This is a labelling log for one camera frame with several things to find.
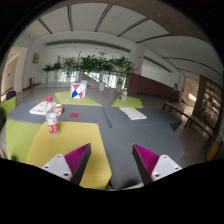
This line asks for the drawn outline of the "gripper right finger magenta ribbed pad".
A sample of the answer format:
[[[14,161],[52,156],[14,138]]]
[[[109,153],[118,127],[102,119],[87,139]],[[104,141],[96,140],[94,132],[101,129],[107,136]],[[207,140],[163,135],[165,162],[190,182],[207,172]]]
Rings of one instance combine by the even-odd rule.
[[[168,155],[159,156],[137,144],[133,145],[132,154],[144,185],[181,170]]]

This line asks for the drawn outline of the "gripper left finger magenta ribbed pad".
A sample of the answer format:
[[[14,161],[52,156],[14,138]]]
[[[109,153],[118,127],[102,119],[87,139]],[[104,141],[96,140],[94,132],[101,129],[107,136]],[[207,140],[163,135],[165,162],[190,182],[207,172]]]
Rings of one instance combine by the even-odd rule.
[[[56,154],[42,169],[79,185],[91,155],[91,144],[83,145],[66,155]]]

